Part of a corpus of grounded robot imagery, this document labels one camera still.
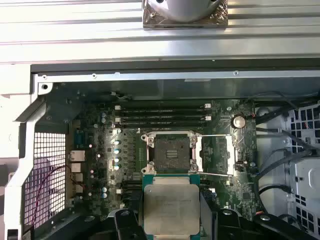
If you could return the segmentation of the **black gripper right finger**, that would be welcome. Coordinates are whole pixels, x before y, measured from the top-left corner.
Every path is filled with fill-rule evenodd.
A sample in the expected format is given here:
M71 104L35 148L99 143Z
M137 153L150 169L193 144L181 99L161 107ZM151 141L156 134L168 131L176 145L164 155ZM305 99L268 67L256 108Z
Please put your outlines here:
M236 211L219 208L212 197L200 194L200 223L207 240L313 240L308 233L275 215L257 214L252 221Z

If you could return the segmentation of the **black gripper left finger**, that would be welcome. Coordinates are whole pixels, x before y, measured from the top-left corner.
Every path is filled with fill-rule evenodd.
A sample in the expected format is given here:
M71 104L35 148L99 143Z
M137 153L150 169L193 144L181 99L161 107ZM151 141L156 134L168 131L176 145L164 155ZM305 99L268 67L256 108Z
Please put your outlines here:
M130 209L116 210L105 220L73 224L67 231L68 240L143 240L145 231Z

